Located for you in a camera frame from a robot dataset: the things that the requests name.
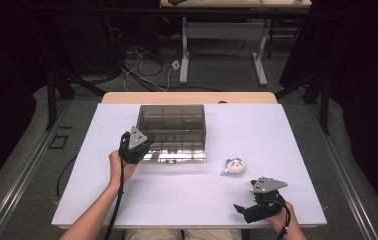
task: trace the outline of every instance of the desk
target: desk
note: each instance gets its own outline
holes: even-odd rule
[[[163,7],[179,8],[262,8],[262,9],[300,9],[308,10],[311,2],[308,0],[187,0],[173,6],[168,0],[161,0]],[[267,85],[264,69],[261,64],[264,45],[267,40],[264,23],[200,23],[182,21],[183,56],[180,68],[180,83],[188,81],[189,38],[209,39],[245,39],[259,41],[257,53],[252,54],[258,81],[261,86]]]
[[[244,207],[254,204],[249,181],[261,176],[289,184],[280,193],[293,203],[302,226],[326,224],[286,115],[273,94],[164,92],[105,95],[53,225],[70,226],[99,196],[108,183],[108,154],[118,148],[121,135],[136,124],[140,102],[151,100],[156,104],[204,103],[207,160],[200,164],[139,164],[125,185],[116,228],[268,227],[265,220],[247,224],[233,207],[234,203]],[[247,171],[220,176],[226,159],[235,157],[247,162]]]

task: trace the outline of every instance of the small white toy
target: small white toy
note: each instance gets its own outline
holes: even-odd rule
[[[227,159],[226,168],[220,173],[221,176],[241,174],[246,170],[246,163],[240,158]]]

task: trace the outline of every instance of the transparent plastic box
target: transparent plastic box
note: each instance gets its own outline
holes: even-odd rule
[[[143,162],[205,162],[204,105],[141,105],[137,128],[155,135]]]

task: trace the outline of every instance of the person's leg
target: person's leg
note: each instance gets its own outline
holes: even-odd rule
[[[140,230],[131,229],[126,231],[125,240],[182,240],[180,230],[151,229]]]
[[[188,229],[185,240],[242,240],[240,229]]]

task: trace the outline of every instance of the hand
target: hand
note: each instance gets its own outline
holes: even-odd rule
[[[290,202],[286,202],[286,207],[288,207],[291,213],[291,222],[288,227],[288,234],[284,239],[286,240],[304,240],[306,239],[304,234],[299,227],[298,220],[295,216],[294,207]],[[273,226],[274,231],[279,233],[283,226],[285,226],[286,221],[286,209],[282,207],[280,212],[272,217],[267,218],[267,221]]]
[[[121,158],[118,154],[118,151],[113,151],[109,155],[110,159],[110,186],[119,187],[120,186],[120,176],[121,176]],[[133,175],[133,172],[136,169],[136,164],[126,163],[124,166],[124,183],[130,179]]]

